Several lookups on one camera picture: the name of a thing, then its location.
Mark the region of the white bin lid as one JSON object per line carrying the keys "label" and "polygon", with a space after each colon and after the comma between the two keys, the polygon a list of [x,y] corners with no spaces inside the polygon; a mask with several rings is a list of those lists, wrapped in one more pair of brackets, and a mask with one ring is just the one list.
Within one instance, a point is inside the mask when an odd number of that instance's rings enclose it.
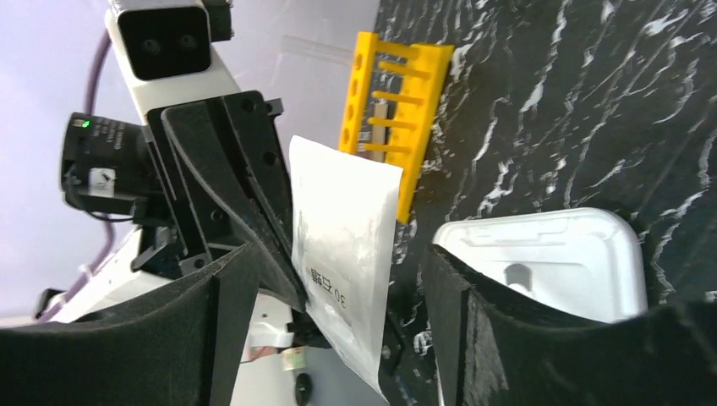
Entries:
{"label": "white bin lid", "polygon": [[447,222],[433,241],[475,271],[572,315],[611,323],[649,307],[638,236],[610,211]]}

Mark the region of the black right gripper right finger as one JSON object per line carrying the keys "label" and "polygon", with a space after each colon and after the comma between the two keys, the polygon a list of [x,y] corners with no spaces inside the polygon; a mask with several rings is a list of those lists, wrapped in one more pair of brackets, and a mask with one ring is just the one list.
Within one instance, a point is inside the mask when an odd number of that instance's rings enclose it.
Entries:
{"label": "black right gripper right finger", "polygon": [[713,405],[716,306],[617,323],[541,304],[434,245],[421,261],[447,405]]}

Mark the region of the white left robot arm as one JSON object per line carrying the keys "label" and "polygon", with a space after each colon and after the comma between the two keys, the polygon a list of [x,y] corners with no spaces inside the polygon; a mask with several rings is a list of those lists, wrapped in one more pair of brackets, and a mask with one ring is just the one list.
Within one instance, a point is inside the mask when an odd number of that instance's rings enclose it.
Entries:
{"label": "white left robot arm", "polygon": [[168,107],[139,126],[68,121],[68,205],[136,229],[40,317],[2,335],[41,360],[21,403],[226,405],[258,294],[303,313],[282,104],[244,91]]}

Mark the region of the white paper packet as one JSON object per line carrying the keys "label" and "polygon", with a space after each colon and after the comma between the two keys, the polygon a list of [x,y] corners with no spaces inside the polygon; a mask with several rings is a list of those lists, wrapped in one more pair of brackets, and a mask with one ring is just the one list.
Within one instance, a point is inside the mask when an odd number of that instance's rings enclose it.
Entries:
{"label": "white paper packet", "polygon": [[402,169],[295,135],[289,145],[294,268],[306,310],[342,362],[381,394]]}

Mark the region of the glass test tube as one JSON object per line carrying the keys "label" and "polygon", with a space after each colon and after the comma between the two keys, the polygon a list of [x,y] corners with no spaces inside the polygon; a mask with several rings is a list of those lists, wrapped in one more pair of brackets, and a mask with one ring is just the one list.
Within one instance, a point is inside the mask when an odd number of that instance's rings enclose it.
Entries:
{"label": "glass test tube", "polygon": [[[386,101],[377,101],[374,104],[374,117],[387,119],[388,113],[389,105]],[[387,139],[387,127],[379,124],[372,124],[371,127],[371,142],[377,145],[384,145]],[[375,162],[383,162],[385,161],[385,153],[382,151],[372,151],[370,158]]]}

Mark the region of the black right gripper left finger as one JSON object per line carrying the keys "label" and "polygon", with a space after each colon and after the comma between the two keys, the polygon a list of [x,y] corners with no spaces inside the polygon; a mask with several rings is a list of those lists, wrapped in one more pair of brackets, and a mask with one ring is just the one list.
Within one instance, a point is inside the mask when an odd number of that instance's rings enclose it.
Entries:
{"label": "black right gripper left finger", "polygon": [[2,404],[230,404],[261,262],[246,244],[77,321],[2,329]]}

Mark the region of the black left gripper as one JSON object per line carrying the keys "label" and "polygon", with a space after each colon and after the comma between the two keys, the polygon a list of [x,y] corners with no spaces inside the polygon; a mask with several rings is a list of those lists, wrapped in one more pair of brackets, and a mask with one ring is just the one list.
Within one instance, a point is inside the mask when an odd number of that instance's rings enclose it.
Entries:
{"label": "black left gripper", "polygon": [[260,291],[303,311],[291,260],[292,196],[275,121],[258,91],[161,107],[145,131],[176,236],[178,269],[196,272],[244,244],[261,253]]}

